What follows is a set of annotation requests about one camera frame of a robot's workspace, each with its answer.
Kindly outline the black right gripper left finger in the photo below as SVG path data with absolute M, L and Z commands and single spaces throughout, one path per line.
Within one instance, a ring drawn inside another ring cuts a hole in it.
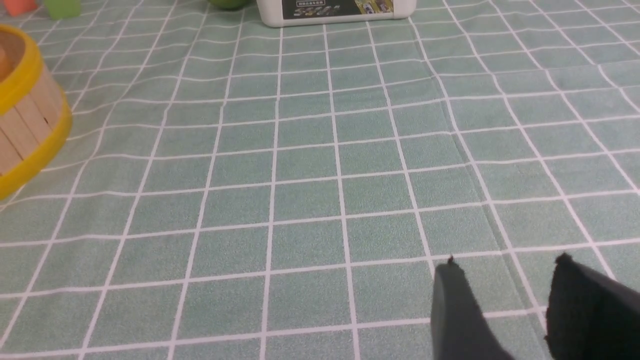
M 466 277 L 450 256 L 435 267 L 430 311 L 435 360 L 512 360 L 492 332 Z

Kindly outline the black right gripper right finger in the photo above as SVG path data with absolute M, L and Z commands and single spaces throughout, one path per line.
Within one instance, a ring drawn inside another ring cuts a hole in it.
M 637 360 L 640 294 L 562 253 L 546 310 L 554 360 Z

